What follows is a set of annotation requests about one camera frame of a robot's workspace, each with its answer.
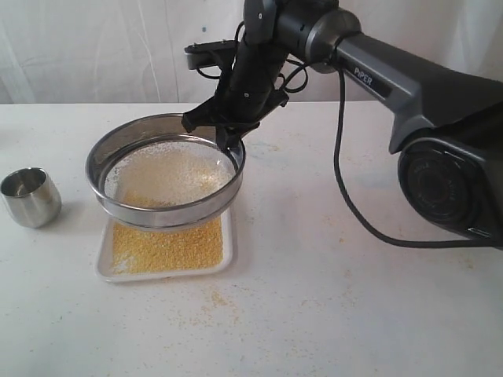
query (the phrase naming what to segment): cup rim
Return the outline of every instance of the cup rim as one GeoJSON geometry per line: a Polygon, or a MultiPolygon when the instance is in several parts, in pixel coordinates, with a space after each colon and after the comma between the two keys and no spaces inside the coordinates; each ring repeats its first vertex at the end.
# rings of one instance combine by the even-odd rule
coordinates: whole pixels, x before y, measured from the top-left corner
{"type": "Polygon", "coordinates": [[[3,178],[2,183],[0,183],[0,192],[2,193],[3,196],[5,196],[7,198],[14,198],[14,199],[24,198],[26,196],[31,195],[33,192],[37,191],[38,189],[40,189],[43,186],[43,184],[46,183],[47,177],[49,177],[47,172],[40,167],[25,167],[23,169],[16,170],[16,171],[12,172],[11,174],[7,175],[5,178],[3,178]],[[6,186],[7,182],[9,182],[10,179],[21,174],[22,172],[30,171],[30,170],[37,170],[39,173],[43,174],[43,179],[39,182],[39,184],[37,185],[37,187],[35,189],[31,190],[30,192],[26,192],[23,195],[10,195],[9,193],[6,192],[5,186],[6,186]]]}

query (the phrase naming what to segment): metal sieve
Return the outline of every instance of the metal sieve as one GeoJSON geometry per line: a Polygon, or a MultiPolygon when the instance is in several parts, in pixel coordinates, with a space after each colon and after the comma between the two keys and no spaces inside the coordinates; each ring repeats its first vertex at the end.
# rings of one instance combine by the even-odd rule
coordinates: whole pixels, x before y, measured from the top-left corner
{"type": "Polygon", "coordinates": [[[198,127],[188,134],[181,121],[180,114],[137,119],[109,132],[91,149],[86,161],[87,179],[100,205],[118,222],[141,230],[179,231],[219,216],[233,202],[242,182],[246,156],[243,143],[240,141],[237,146],[222,151],[215,143],[214,127],[198,127]],[[190,185],[195,178],[199,178],[196,174],[200,174],[200,171],[194,171],[191,176],[184,175],[191,170],[179,169],[169,170],[171,176],[167,179],[166,186],[160,186],[163,173],[168,171],[163,164],[155,165],[161,167],[159,173],[155,172],[150,179],[145,178],[148,177],[145,169],[154,166],[145,156],[157,159],[159,155],[156,155],[156,151],[161,154],[168,170],[175,160],[183,163],[185,155],[181,153],[188,153],[187,156],[194,156],[202,164],[209,163],[209,167],[227,170],[229,180],[221,182],[221,187],[210,186],[217,189],[205,192],[207,195],[202,197],[193,193],[186,195],[192,189],[190,185]],[[134,159],[141,160],[142,165],[136,167],[134,159]],[[124,186],[134,181],[134,190],[141,185],[150,194],[153,192],[151,179],[159,186],[156,188],[156,195],[165,194],[168,198],[174,192],[177,198],[183,200],[172,203],[170,199],[151,198],[153,204],[148,205],[130,202],[127,198],[128,187],[124,186]]]}

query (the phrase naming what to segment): stainless steel cup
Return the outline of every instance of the stainless steel cup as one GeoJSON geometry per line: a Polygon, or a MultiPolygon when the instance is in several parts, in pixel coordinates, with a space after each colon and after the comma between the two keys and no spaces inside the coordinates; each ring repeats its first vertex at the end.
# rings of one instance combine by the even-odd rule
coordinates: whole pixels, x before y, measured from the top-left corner
{"type": "Polygon", "coordinates": [[[19,225],[38,228],[61,211],[61,196],[49,175],[31,167],[15,171],[0,184],[11,217],[19,225]]]}

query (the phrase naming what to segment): robotic arm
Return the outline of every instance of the robotic arm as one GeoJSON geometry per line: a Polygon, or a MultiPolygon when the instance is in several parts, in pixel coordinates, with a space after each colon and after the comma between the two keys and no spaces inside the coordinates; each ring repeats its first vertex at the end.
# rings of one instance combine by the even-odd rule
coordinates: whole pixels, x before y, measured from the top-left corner
{"type": "Polygon", "coordinates": [[[241,41],[185,49],[189,68],[218,65],[215,95],[184,114],[188,132],[215,126],[228,148],[288,95],[274,83],[288,55],[320,73],[342,69],[395,114],[390,153],[427,220],[469,238],[503,244],[503,83],[451,71],[362,33],[337,0],[245,0],[241,41]]]}

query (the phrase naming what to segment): sieve rim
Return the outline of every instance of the sieve rim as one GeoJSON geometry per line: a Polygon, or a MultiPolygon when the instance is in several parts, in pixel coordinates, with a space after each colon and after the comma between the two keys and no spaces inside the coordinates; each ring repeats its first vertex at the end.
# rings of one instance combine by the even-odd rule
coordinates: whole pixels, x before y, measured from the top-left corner
{"type": "MultiPolygon", "coordinates": [[[[162,137],[152,137],[150,139],[144,139],[143,141],[136,141],[136,142],[124,145],[117,152],[115,152],[112,155],[110,155],[108,157],[108,159],[111,159],[114,155],[117,155],[117,153],[120,152],[123,148],[127,148],[128,149],[127,153],[124,153],[124,154],[120,153],[121,157],[116,156],[114,159],[112,159],[111,161],[107,162],[106,168],[103,168],[103,170],[99,173],[98,178],[96,180],[92,178],[92,176],[91,176],[92,161],[91,160],[92,160],[93,156],[96,154],[96,151],[100,148],[100,146],[105,141],[107,141],[110,137],[113,137],[113,135],[116,134],[116,133],[118,133],[119,131],[121,131],[121,130],[129,127],[129,126],[131,126],[133,123],[137,123],[137,122],[141,122],[141,121],[146,121],[146,120],[150,120],[150,119],[166,118],[166,117],[181,118],[182,117],[182,113],[164,113],[164,114],[149,115],[149,116],[146,116],[146,117],[134,119],[134,120],[132,120],[132,121],[130,121],[128,123],[125,123],[125,124],[123,124],[121,126],[118,126],[118,127],[114,128],[113,130],[107,132],[92,147],[92,149],[90,150],[89,155],[87,156],[87,159],[86,159],[86,177],[87,177],[87,180],[90,183],[90,186],[93,189],[94,193],[99,198],[101,198],[102,200],[106,200],[107,202],[109,202],[111,204],[114,204],[117,207],[125,208],[125,209],[128,209],[128,210],[134,210],[134,211],[137,211],[137,212],[151,213],[151,214],[165,213],[165,212],[171,212],[171,211],[176,211],[176,210],[184,210],[184,209],[188,209],[188,208],[191,208],[191,207],[196,207],[198,205],[201,205],[202,203],[205,203],[208,200],[211,200],[211,199],[213,199],[213,198],[221,195],[231,185],[233,185],[237,180],[240,179],[240,177],[242,175],[242,172],[243,172],[243,169],[244,169],[245,162],[246,162],[246,151],[245,151],[244,143],[243,143],[242,140],[239,140],[239,149],[241,149],[243,151],[243,153],[242,153],[242,162],[241,162],[241,164],[237,164],[237,162],[235,161],[235,159],[233,159],[232,156],[230,155],[230,150],[224,152],[223,150],[221,150],[217,146],[217,144],[215,142],[213,142],[211,140],[208,140],[208,139],[205,139],[203,137],[194,136],[192,134],[166,134],[166,135],[164,135],[162,137]],[[210,195],[204,196],[203,198],[200,198],[200,199],[192,201],[192,202],[188,202],[188,203],[184,203],[184,204],[178,204],[178,205],[169,206],[169,207],[154,207],[154,208],[136,207],[136,206],[132,206],[130,204],[125,204],[125,203],[123,203],[123,202],[121,202],[121,201],[119,201],[117,199],[113,199],[112,197],[110,197],[110,196],[108,196],[108,195],[105,194],[105,185],[102,185],[101,183],[105,182],[106,177],[107,177],[108,173],[110,172],[110,170],[121,159],[125,158],[127,155],[129,155],[129,154],[131,154],[133,152],[136,152],[137,150],[139,150],[141,148],[145,148],[145,147],[147,147],[149,145],[154,145],[155,143],[161,142],[162,139],[165,139],[165,138],[172,139],[172,138],[175,138],[175,137],[180,137],[184,141],[186,141],[187,139],[190,139],[192,141],[189,141],[189,142],[199,142],[199,144],[206,145],[209,148],[213,148],[215,151],[220,152],[227,159],[229,159],[229,161],[233,164],[233,166],[234,166],[233,177],[225,185],[223,185],[220,189],[218,189],[217,191],[213,192],[210,195]],[[135,144],[138,144],[138,147],[136,147],[136,148],[130,148],[130,147],[132,147],[135,144]]],[[[144,226],[144,225],[135,225],[135,224],[131,224],[131,223],[128,223],[128,224],[130,226],[134,225],[134,226],[137,226],[137,227],[141,227],[143,229],[147,229],[148,228],[148,226],[144,226]]]]}

